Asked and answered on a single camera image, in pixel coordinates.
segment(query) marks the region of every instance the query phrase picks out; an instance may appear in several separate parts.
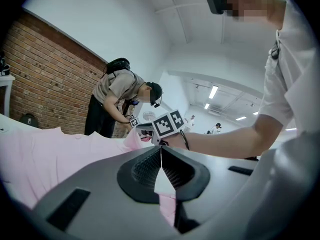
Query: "white shirt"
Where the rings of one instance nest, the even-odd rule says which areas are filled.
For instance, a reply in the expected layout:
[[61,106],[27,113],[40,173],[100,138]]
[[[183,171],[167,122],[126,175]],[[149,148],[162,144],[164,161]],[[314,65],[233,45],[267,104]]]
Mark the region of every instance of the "white shirt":
[[216,135],[219,134],[221,132],[221,129],[217,129],[215,126],[211,129],[210,134],[212,135]]
[[300,133],[320,130],[318,42],[291,0],[286,0],[283,27],[276,31],[276,41],[279,57],[273,59],[269,51],[259,114],[275,118],[284,128],[294,117]]
[[195,124],[195,119],[190,118],[189,120],[185,119],[185,121],[186,121],[185,126],[188,127],[189,129],[191,129],[192,126]]

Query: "brick wall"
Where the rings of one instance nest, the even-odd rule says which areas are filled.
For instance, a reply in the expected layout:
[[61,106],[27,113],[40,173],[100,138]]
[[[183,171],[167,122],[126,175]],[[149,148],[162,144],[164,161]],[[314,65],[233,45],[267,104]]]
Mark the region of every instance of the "brick wall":
[[[105,63],[26,13],[12,24],[2,50],[15,77],[10,117],[19,120],[32,113],[41,129],[61,127],[66,134],[83,134],[92,90]],[[113,138],[125,132],[117,124]]]

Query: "black backpack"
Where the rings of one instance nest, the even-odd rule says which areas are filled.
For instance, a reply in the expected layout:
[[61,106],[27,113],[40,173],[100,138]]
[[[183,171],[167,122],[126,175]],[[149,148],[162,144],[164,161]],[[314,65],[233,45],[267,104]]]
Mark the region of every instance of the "black backpack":
[[39,128],[38,120],[35,118],[33,114],[30,114],[30,113],[26,113],[23,116],[21,116],[19,122],[25,125]]
[[10,66],[5,62],[5,53],[0,52],[0,76],[8,76],[10,74]]
[[105,74],[113,74],[115,71],[118,70],[129,70],[130,71],[130,62],[126,58],[117,58],[111,62],[109,62],[106,66],[106,72],[103,73],[103,78]]

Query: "man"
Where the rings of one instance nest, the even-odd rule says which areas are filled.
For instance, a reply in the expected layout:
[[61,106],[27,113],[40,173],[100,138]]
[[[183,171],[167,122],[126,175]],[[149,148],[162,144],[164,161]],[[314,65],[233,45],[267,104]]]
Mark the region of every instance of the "man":
[[210,132],[210,134],[212,134],[212,135],[216,135],[216,134],[219,134],[220,133],[220,130],[219,129],[221,129],[222,127],[221,127],[221,123],[217,123],[212,129],[211,129],[211,132]]
[[184,128],[184,132],[185,133],[188,133],[190,132],[191,130],[191,127],[195,125],[195,116],[191,116],[191,118],[188,120],[188,119],[184,119],[186,120],[187,124],[185,125],[185,128]]
[[[299,8],[292,0],[227,0],[227,8],[241,20],[257,17],[276,28],[276,45],[265,66],[264,96],[253,126],[218,135],[186,133],[190,150],[237,159],[257,157],[293,116],[299,133],[319,131],[320,53]],[[178,134],[164,141],[186,148]]]
[[118,110],[120,100],[125,100],[122,111],[133,100],[149,103],[153,106],[162,96],[162,88],[154,82],[145,82],[140,76],[130,71],[129,61],[116,59],[107,64],[107,73],[93,89],[84,134],[97,132],[111,138],[116,121],[123,124],[128,132],[132,129],[129,112],[121,114]]

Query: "background person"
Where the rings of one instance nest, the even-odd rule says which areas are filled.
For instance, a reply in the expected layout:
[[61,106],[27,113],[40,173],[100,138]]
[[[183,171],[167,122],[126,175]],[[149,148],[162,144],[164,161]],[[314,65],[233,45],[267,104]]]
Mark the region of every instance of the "background person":
[[193,116],[191,116],[190,119],[185,118],[184,120],[187,122],[187,124],[185,125],[185,128],[183,131],[185,133],[189,133],[191,128],[195,125],[195,116],[193,115]]
[[[106,138],[111,138],[116,121],[122,123],[128,132],[132,129],[129,112],[123,115],[118,110],[120,100],[125,100],[122,111],[132,100],[150,102],[153,106],[162,96],[162,88],[157,83],[145,82],[140,76],[130,71],[129,61],[125,58],[116,59],[106,67],[107,73],[92,92],[84,134],[90,135],[97,132]],[[113,69],[113,72],[108,73],[108,69]]]
[[221,123],[217,123],[211,130],[210,130],[210,134],[211,135],[216,135],[216,134],[219,134],[220,133],[220,130],[221,129]]

